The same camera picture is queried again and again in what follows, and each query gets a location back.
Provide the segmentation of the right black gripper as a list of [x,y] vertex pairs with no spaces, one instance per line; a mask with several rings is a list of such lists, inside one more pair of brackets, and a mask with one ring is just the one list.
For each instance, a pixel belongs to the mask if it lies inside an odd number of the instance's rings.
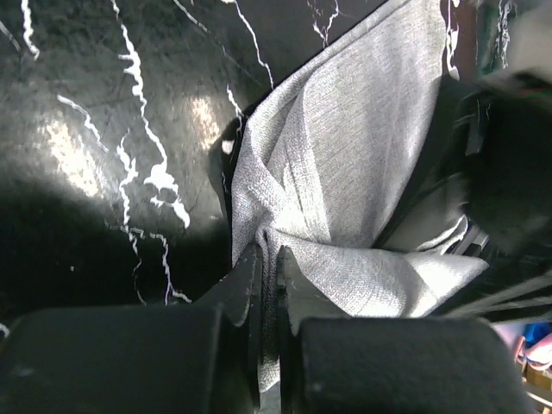
[[551,86],[529,73],[474,82],[444,75],[421,153],[376,246],[403,250],[418,212],[467,216],[455,247],[477,237],[488,267],[433,308],[439,317],[538,319],[551,314]]

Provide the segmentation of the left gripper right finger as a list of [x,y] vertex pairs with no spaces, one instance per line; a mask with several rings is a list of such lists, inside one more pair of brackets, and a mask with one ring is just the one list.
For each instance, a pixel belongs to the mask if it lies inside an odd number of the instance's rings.
[[289,248],[277,259],[284,413],[530,413],[504,342],[487,323],[342,317]]

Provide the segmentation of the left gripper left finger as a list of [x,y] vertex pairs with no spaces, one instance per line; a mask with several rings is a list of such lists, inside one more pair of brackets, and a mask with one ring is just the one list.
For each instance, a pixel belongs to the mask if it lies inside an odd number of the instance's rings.
[[255,413],[262,252],[193,304],[50,309],[1,346],[4,413]]

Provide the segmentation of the grey cloth napkin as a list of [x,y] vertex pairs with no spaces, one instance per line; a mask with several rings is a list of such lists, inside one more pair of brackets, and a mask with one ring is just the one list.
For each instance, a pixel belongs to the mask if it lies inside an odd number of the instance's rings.
[[293,73],[245,127],[231,186],[232,255],[263,253],[259,385],[279,381],[276,258],[354,317],[420,317],[485,269],[448,253],[461,214],[404,253],[374,243],[417,163],[442,75],[437,1],[388,1]]

